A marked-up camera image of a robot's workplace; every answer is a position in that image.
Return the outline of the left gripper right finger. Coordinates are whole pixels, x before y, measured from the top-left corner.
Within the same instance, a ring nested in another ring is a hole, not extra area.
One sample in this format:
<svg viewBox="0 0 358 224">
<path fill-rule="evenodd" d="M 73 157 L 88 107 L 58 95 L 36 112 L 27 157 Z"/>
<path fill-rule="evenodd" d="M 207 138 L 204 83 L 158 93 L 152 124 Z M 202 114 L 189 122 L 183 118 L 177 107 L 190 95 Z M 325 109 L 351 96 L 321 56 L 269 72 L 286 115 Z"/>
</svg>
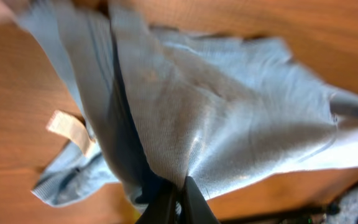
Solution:
<svg viewBox="0 0 358 224">
<path fill-rule="evenodd" d="M 181 214 L 179 223 L 182 224 L 219 224 L 208 206 L 196 182 L 186 176 L 185 184 L 180 194 Z"/>
</svg>

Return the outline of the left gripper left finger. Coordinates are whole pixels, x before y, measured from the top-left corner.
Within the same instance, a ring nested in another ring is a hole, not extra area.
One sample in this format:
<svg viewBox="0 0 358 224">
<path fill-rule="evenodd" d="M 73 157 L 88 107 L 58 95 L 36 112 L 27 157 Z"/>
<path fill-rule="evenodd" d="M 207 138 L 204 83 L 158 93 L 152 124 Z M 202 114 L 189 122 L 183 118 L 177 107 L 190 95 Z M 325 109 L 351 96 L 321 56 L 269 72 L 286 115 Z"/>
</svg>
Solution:
<svg viewBox="0 0 358 224">
<path fill-rule="evenodd" d="M 164 180 L 155 196 L 136 224 L 175 224 L 177 188 Z"/>
</svg>

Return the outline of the light blue t-shirt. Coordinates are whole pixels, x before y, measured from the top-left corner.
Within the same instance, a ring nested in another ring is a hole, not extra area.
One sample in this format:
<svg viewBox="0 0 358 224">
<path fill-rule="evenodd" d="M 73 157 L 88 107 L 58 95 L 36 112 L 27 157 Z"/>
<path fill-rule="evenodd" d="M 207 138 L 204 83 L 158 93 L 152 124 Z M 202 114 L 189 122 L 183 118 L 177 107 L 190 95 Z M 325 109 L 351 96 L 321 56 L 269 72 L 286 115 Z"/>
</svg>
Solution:
<svg viewBox="0 0 358 224">
<path fill-rule="evenodd" d="M 50 164 L 33 189 L 45 203 L 118 181 L 133 204 L 149 203 L 162 179 L 181 187 L 188 176 L 214 198 L 275 173 L 358 167 L 358 96 L 280 39 L 189 35 L 109 12 L 36 1 L 17 17 L 96 141 L 89 159 L 69 143 Z"/>
</svg>

